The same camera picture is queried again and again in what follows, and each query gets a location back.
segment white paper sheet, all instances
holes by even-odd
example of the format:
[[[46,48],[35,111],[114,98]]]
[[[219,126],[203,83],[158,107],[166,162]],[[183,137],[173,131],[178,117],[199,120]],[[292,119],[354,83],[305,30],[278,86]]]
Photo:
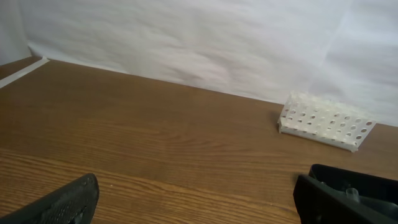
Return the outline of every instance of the white paper sheet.
[[[29,47],[48,58],[277,103],[310,91],[398,125],[397,95],[385,92],[398,81],[392,2],[22,0],[21,10]]]
[[[18,2],[0,1],[0,65],[31,56]]]

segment white tape strip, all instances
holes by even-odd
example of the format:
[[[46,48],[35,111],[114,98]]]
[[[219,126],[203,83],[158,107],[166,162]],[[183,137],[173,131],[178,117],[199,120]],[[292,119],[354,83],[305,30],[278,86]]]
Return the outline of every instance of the white tape strip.
[[[0,80],[0,88],[3,88],[4,86],[12,83],[13,81],[17,80],[20,77],[23,77],[24,75],[35,70],[36,68],[39,68],[40,66],[44,65],[45,63],[47,63],[49,61],[50,61],[49,59],[47,59],[46,57],[43,57],[38,62],[35,62],[32,65],[29,65],[28,67],[26,67],[22,70],[19,70],[18,72],[14,73],[12,75],[9,75],[6,78],[3,78],[2,80]]]

